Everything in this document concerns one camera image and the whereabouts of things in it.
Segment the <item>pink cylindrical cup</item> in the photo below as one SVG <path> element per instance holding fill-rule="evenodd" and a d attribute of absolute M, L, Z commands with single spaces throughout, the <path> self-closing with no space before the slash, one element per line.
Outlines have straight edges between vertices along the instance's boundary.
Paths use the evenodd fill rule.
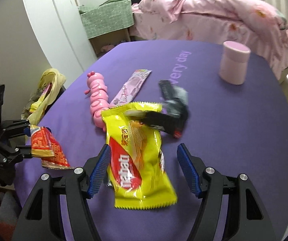
<path fill-rule="evenodd" d="M 233 85 L 242 85 L 246 79 L 250 55 L 251 49 L 246 45 L 225 41 L 219 69 L 220 78 Z"/>

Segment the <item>yellow trash bag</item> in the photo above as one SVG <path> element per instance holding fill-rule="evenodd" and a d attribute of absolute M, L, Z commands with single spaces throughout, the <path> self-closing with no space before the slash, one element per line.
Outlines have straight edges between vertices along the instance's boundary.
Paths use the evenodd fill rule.
<path fill-rule="evenodd" d="M 47 108 L 55 103 L 60 93 L 64 92 L 66 77 L 55 68 L 43 72 L 37 90 L 32 93 L 28 103 L 24 106 L 21 119 L 29 120 L 33 125 L 39 124 Z"/>

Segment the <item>green checked cloth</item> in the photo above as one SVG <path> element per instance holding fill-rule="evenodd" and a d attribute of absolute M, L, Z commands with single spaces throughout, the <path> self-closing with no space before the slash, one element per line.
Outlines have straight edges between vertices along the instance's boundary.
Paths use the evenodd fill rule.
<path fill-rule="evenodd" d="M 134 25 L 131 0 L 107 0 L 98 7 L 78 7 L 88 39 Z"/>

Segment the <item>yellow red wafer bag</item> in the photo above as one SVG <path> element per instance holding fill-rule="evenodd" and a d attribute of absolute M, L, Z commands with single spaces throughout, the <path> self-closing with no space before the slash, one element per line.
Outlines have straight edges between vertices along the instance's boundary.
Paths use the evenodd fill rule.
<path fill-rule="evenodd" d="M 174 205 L 177 194 L 165 172 L 161 135 L 141 121 L 130 120 L 128 110 L 155 111 L 162 105 L 132 102 L 102 112 L 106 125 L 106 143 L 111 148 L 107 169 L 115 191 L 115 207 L 155 209 Z"/>

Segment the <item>wooden bedside table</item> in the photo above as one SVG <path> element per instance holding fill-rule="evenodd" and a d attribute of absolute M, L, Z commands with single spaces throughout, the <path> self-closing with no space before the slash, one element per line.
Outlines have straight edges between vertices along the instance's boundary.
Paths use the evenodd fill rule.
<path fill-rule="evenodd" d="M 100 49 L 105 45 L 115 45 L 115 47 L 124 42 L 130 42 L 129 30 L 127 28 L 106 33 L 94 38 L 90 38 L 89 42 L 92 45 L 96 56 L 101 56 L 102 53 Z"/>

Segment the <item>black grey wrapper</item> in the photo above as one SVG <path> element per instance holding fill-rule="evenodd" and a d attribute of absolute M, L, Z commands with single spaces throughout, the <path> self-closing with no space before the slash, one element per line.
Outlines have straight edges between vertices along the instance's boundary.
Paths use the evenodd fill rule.
<path fill-rule="evenodd" d="M 189 117 L 188 93 L 185 89 L 172 85 L 169 80 L 160 80 L 159 87 L 164 99 L 163 112 L 127 110 L 125 116 L 130 120 L 139 121 L 151 128 L 170 134 L 174 138 L 180 138 Z"/>

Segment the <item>pink caterpillar toy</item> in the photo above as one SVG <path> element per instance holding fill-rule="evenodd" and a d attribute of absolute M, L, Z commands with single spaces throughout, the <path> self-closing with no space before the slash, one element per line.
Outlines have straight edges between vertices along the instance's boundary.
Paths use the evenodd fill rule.
<path fill-rule="evenodd" d="M 109 109 L 107 86 L 104 76 L 98 72 L 91 71 L 87 74 L 87 87 L 85 95 L 90 96 L 90 112 L 96 127 L 106 132 L 106 124 L 101 113 Z"/>

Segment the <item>pink floral bed duvet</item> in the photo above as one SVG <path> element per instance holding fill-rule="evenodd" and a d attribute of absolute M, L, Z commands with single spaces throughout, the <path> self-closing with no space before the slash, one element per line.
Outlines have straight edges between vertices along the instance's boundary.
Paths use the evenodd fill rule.
<path fill-rule="evenodd" d="M 132 6 L 130 35 L 143 40 L 188 40 L 248 46 L 277 78 L 288 68 L 288 23 L 262 0 L 141 0 Z"/>

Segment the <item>pink slippers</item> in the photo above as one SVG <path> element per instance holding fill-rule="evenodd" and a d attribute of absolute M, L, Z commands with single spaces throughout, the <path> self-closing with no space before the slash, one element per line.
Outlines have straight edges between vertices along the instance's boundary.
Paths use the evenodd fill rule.
<path fill-rule="evenodd" d="M 108 51 L 111 51 L 114 47 L 115 45 L 105 45 L 100 49 L 100 51 L 102 53 L 107 53 Z"/>

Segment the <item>pink long stick wrapper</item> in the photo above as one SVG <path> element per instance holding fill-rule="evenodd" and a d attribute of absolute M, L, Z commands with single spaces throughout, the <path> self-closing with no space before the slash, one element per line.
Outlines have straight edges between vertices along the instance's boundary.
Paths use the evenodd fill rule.
<path fill-rule="evenodd" d="M 122 88 L 110 102 L 109 106 L 114 108 L 130 103 L 136 97 L 151 72 L 151 70 L 146 69 L 136 70 L 123 84 Z"/>

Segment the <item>red snack wrapper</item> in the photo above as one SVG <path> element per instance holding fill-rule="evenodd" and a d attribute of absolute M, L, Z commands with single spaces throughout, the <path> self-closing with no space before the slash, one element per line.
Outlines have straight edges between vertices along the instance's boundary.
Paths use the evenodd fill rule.
<path fill-rule="evenodd" d="M 55 139 L 49 128 L 30 125 L 31 155 L 41 158 L 41 164 L 46 169 L 73 169 L 69 164 L 61 145 Z"/>

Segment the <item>purple table mat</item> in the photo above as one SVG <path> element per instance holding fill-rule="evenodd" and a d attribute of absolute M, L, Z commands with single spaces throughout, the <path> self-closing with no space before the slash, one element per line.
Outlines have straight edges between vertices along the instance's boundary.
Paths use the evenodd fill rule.
<path fill-rule="evenodd" d="M 180 139 L 162 134 L 165 171 L 176 191 L 175 205 L 152 210 L 118 209 L 114 191 L 101 184 L 88 200 L 101 240 L 187 240 L 201 199 L 191 193 L 177 159 L 184 143 L 206 167 L 237 178 L 246 174 L 255 186 L 272 222 L 277 240 L 288 225 L 288 103 L 268 63 L 252 54 L 247 78 L 234 86 L 218 74 L 223 46 L 193 41 L 139 41 L 118 45 L 73 80 L 51 107 L 40 126 L 51 129 L 73 167 L 97 156 L 105 133 L 90 114 L 87 74 L 104 76 L 109 101 L 137 69 L 152 70 L 135 101 L 162 100 L 160 80 L 188 92 L 189 117 Z M 46 190 L 34 190 L 37 181 L 50 185 L 55 177 L 74 171 L 47 171 L 40 159 L 17 164 L 15 188 L 23 211 L 13 240 L 74 240 L 65 195 L 57 195 L 55 213 Z"/>

